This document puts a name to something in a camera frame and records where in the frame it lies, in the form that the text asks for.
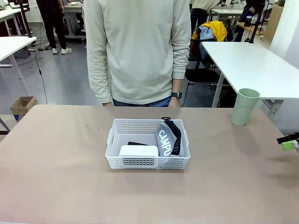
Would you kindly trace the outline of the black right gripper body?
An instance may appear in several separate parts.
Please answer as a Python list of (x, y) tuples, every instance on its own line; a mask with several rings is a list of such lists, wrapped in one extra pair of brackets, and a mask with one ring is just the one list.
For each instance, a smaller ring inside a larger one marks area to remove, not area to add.
[(284, 142), (297, 140), (298, 138), (299, 138), (299, 132), (293, 132), (293, 133), (290, 133), (289, 135), (277, 138), (277, 142), (278, 142), (278, 144), (282, 144)]

